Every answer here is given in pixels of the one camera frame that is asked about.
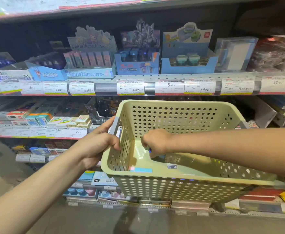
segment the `forearm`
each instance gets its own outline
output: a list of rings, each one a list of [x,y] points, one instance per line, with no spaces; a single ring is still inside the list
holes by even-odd
[[[285,128],[174,134],[168,150],[285,175]]]
[[[84,170],[69,149],[0,197],[0,234],[26,233]]]

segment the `basket handle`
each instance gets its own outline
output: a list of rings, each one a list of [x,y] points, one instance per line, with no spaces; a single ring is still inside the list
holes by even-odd
[[[112,124],[111,129],[110,129],[110,134],[117,135],[117,131],[118,131],[120,122],[121,122],[120,117],[114,118],[113,124]]]
[[[249,129],[249,125],[246,123],[246,121],[240,121],[239,124],[238,124],[241,129]]]

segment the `plastic shopping basket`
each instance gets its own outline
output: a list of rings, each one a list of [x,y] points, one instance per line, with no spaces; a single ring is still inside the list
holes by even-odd
[[[166,154],[163,162],[153,161],[141,145],[141,137],[157,128],[171,133],[248,128],[230,103],[125,100],[113,122],[114,134],[119,125],[121,152],[107,148],[101,168],[126,196],[227,202],[256,185],[274,185],[277,177],[194,154]]]

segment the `hand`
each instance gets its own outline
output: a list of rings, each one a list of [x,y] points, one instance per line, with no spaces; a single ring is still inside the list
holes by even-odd
[[[156,157],[169,153],[169,145],[172,144],[172,134],[165,129],[149,130],[142,138],[144,147],[151,148],[150,157]]]
[[[68,149],[71,153],[78,154],[82,158],[86,169],[95,166],[99,162],[102,151],[109,145],[113,146],[116,150],[121,150],[119,138],[108,134],[114,118],[114,116],[111,117]]]

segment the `light green basket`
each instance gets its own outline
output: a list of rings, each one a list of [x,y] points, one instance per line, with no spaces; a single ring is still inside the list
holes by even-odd
[[[126,196],[227,202],[254,185],[274,185],[276,175],[194,154],[167,154],[164,163],[153,161],[141,145],[141,137],[157,128],[171,133],[231,130],[237,125],[248,128],[230,103],[125,100],[118,108],[112,133],[116,134],[119,125],[121,152],[107,148],[101,168]],[[168,169],[166,162],[176,164],[177,169]],[[131,167],[152,172],[131,172]]]

